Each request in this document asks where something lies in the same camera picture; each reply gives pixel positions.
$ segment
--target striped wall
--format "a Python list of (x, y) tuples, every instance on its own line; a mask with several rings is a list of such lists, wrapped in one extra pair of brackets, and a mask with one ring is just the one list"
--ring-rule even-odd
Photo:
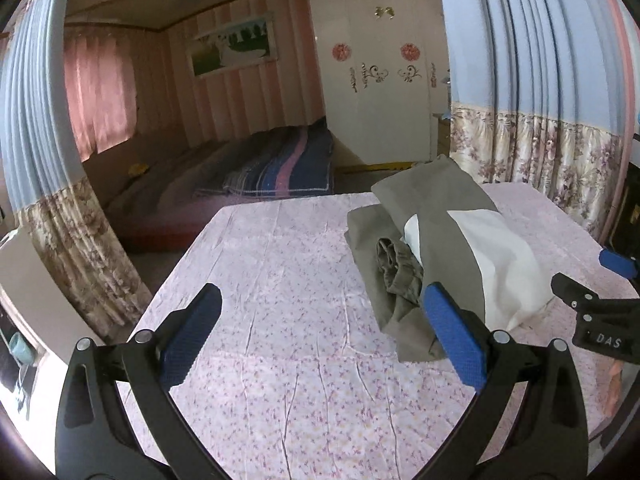
[(169, 38), (166, 33), (147, 32), (122, 27), (65, 27), (65, 38), (81, 34), (90, 38), (109, 35), (126, 43), (130, 53), (136, 85), (137, 134), (175, 130), (183, 135), (182, 117), (174, 81)]
[[(191, 38), (268, 11), (274, 15), (276, 62), (193, 77), (187, 57)], [(324, 114), (309, 0), (236, 0), (173, 26), (168, 35), (191, 146), (276, 126), (309, 124)]]

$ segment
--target curtain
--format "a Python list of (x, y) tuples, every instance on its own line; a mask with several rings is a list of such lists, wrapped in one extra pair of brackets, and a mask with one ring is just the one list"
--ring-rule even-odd
[(452, 158), (528, 182), (603, 238), (620, 198), (638, 79), (610, 0), (443, 0)]
[(136, 83), (126, 36), (65, 29), (65, 86), (82, 161), (133, 136)]
[(0, 79), (0, 148), (15, 217), (87, 324), (109, 342), (151, 294), (89, 185), (65, 92), (66, 0), (27, 0), (10, 33)]

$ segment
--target red round decoration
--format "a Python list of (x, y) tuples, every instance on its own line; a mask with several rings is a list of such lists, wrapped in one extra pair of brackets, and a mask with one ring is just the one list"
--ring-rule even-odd
[(347, 61), (351, 57), (351, 47), (345, 43), (336, 43), (331, 52), (336, 61)]
[(400, 47), (400, 54), (407, 61), (417, 61), (420, 58), (420, 49), (413, 43), (405, 43)]

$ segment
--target pink curtain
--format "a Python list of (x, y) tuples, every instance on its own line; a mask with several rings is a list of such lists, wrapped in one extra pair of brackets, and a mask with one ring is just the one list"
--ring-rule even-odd
[(81, 159), (136, 131), (136, 85), (130, 44), (99, 27), (65, 31), (65, 85)]

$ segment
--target striped blanket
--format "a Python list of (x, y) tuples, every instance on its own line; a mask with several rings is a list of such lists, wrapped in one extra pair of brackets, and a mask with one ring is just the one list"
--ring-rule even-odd
[(265, 198), (332, 193), (333, 139), (324, 120), (259, 132), (247, 140), (244, 163), (224, 177), (225, 192)]

